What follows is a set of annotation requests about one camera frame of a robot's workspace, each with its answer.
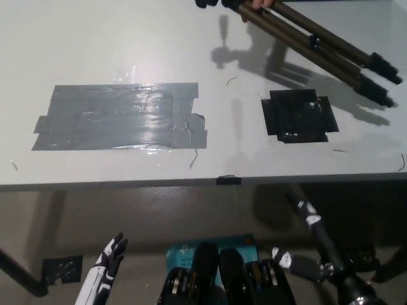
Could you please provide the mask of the person hand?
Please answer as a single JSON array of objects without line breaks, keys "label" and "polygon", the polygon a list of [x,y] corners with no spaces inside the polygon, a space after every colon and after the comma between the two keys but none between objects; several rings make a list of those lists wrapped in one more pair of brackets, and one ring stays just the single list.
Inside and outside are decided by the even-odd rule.
[{"label": "person hand", "polygon": [[252,0],[251,10],[259,11],[262,8],[270,9],[273,7],[275,0]]}]

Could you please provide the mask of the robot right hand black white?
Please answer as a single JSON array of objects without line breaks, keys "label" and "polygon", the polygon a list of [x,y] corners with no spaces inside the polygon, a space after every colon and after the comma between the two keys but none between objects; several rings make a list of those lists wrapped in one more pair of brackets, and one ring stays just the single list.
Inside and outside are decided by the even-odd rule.
[{"label": "robot right hand black white", "polygon": [[286,196],[293,210],[310,231],[322,260],[320,262],[313,261],[278,247],[272,248],[272,259],[282,269],[314,282],[324,281],[337,275],[347,275],[349,272],[348,264],[328,235],[322,216],[307,199],[300,185],[289,184]]}]

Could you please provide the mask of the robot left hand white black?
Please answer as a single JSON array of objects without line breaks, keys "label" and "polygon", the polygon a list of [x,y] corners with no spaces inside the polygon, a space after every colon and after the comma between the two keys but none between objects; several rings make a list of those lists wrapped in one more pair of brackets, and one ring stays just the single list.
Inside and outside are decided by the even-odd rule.
[{"label": "robot left hand white black", "polygon": [[120,232],[104,248],[89,270],[75,305],[105,305],[124,259],[128,240]]}]

